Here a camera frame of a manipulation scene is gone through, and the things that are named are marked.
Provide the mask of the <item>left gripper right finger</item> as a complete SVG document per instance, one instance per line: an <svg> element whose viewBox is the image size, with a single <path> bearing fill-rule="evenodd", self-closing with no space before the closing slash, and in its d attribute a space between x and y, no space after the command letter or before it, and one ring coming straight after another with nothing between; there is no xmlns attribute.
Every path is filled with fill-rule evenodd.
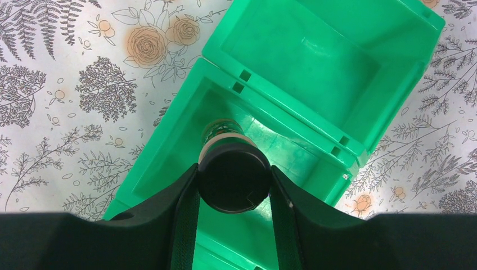
<svg viewBox="0 0 477 270"><path fill-rule="evenodd" d="M279 269L475 269L476 216L379 214L327 205L271 168Z"/></svg>

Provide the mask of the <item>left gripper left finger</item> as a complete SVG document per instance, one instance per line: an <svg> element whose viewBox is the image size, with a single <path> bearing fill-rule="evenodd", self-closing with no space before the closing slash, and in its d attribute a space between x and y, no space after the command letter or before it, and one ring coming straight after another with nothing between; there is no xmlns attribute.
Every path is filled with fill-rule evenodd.
<svg viewBox="0 0 477 270"><path fill-rule="evenodd" d="M70 213L1 215L2 269L191 269L197 165L110 220Z"/></svg>

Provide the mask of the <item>small black cap spice jar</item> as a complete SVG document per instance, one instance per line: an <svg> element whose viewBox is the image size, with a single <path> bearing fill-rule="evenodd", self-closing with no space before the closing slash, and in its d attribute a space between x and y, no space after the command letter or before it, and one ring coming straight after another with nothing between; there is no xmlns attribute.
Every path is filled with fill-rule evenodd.
<svg viewBox="0 0 477 270"><path fill-rule="evenodd" d="M206 126L198 165L199 193L219 212L254 210L269 195L269 160L232 119L218 119Z"/></svg>

